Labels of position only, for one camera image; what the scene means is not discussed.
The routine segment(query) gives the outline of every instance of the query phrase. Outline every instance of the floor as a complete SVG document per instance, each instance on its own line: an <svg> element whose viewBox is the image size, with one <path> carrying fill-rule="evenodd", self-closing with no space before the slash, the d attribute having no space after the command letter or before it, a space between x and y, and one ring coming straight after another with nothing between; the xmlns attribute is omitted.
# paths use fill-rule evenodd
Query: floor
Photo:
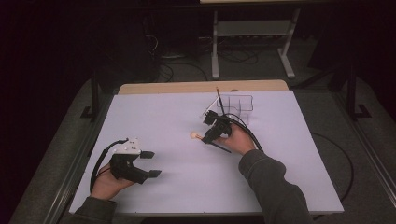
<svg viewBox="0 0 396 224"><path fill-rule="evenodd" d="M211 80L210 38L202 38L200 41L199 54L194 57L184 55L175 49L166 51L166 57L161 59L160 74L156 81ZM283 79L291 87L320 72L306 66L316 40L295 39L290 45L288 56L296 78L288 79L276 52L282 41L282 38L224 39L219 58L220 80ZM379 175L382 174L389 181L390 188L394 188L392 180L396 179L396 164L393 161L393 158L396 158L395 122L375 99L371 88L360 79L357 83L357 105L364 105L371 117L352 121L345 111L346 88L339 92L327 90L327 83L331 77L327 76L303 90L294 90L320 156L346 210L342 214L313 218L317 223L394 223L395 203L389 197L391 192L384 188L387 182L382 181ZM65 211L73 196L73 189L78 185L78 174L82 174L83 164L88 161L88 158L84 157L76 161L76 155L80 153L78 149L94 143L95 133L99 132L100 123L103 122L98 119L92 123L89 119L79 117L85 106L90 104L90 94L90 83L87 82L70 106L11 223L25 223L26 220L30 220L30 223L55 223L59 218L68 216ZM105 113L111 96L101 94L100 99L100 113ZM70 167L74 162L80 166ZM44 173L53 178L49 181L48 178L42 177ZM44 183L52 188L40 188ZM247 218L250 219L245 219L244 222L262 222L260 218ZM116 216L114 223L133 221L138 223L142 220ZM149 217L141 223L225 221L237 223L241 220L230 220L227 217Z"/></svg>

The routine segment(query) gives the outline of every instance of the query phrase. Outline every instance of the person's right hand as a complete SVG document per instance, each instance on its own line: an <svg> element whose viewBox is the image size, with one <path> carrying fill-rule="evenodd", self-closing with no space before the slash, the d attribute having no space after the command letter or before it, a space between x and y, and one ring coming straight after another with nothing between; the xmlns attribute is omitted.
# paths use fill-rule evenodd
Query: person's right hand
<svg viewBox="0 0 396 224"><path fill-rule="evenodd" d="M220 137L216 141L241 155L245 155L248 151L255 149L253 140L243 129L236 124L231 124L231 129L230 137Z"/></svg>

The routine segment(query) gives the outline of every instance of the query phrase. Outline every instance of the sleeve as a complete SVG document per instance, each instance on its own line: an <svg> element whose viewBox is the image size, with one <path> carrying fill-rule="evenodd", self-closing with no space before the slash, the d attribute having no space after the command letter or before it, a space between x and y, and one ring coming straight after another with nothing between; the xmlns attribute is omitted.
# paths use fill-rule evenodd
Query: sleeve
<svg viewBox="0 0 396 224"><path fill-rule="evenodd" d="M313 223L300 188L285 180L282 162L250 150L239 162L239 171L256 194L266 224Z"/></svg>
<svg viewBox="0 0 396 224"><path fill-rule="evenodd" d="M88 197L84 204L70 217L65 218L63 224L110 224L117 204Z"/></svg>

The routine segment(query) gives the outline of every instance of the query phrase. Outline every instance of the dark background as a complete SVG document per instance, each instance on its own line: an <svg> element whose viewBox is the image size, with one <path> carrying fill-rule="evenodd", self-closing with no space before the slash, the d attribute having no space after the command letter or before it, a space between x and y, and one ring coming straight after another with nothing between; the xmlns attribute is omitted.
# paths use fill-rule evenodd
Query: dark background
<svg viewBox="0 0 396 224"><path fill-rule="evenodd" d="M211 32L212 20L202 19L210 18L202 13L211 12L114 15L75 10L76 2L91 6L97 1L0 1L1 223L9 220L67 108L93 71L107 92L125 82L154 81L157 64L148 54L144 33L194 53L196 37ZM295 37L319 39L313 67L326 69L353 58L358 76L396 120L396 23L391 6L374 1L305 7ZM238 10L233 15L252 16ZM150 21L142 24L141 18Z"/></svg>

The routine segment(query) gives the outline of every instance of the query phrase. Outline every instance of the wooden edge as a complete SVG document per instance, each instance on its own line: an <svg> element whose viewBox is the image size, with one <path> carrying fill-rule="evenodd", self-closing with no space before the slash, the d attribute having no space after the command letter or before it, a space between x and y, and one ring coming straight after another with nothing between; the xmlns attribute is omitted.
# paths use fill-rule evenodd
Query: wooden edge
<svg viewBox="0 0 396 224"><path fill-rule="evenodd" d="M209 81L209 82L173 82L173 83L142 83L124 84L119 95L123 94L158 94L180 92L211 92L216 91L288 91L284 80L241 80L241 81Z"/></svg>

